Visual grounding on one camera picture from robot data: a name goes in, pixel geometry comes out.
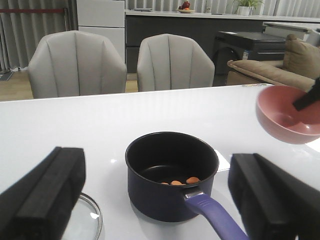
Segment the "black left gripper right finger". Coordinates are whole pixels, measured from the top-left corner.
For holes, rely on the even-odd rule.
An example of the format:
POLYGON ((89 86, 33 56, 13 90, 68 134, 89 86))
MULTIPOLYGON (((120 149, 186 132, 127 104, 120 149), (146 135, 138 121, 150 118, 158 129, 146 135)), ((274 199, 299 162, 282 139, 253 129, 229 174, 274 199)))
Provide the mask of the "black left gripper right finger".
POLYGON ((234 153, 228 187, 251 240, 318 240, 320 192, 258 153, 234 153))

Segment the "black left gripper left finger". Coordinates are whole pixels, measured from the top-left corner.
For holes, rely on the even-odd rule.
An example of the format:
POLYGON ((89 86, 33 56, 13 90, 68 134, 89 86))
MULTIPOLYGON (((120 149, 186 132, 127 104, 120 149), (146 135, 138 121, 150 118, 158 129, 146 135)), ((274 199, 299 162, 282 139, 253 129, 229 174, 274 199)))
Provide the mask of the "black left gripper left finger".
POLYGON ((59 240, 86 181, 82 148, 55 147, 0 195, 2 240, 59 240))

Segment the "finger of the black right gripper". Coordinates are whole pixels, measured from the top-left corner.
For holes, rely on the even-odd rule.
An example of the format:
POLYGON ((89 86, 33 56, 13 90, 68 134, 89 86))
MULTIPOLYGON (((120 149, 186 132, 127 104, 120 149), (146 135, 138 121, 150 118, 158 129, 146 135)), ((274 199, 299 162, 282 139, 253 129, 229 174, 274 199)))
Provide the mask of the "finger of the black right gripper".
POLYGON ((315 79, 314 85, 311 87, 311 89, 306 94, 304 94, 303 96, 295 100, 292 103, 292 105, 297 111, 301 111, 307 108, 308 106, 312 105, 319 99, 320 99, 320 78, 318 77, 315 79))

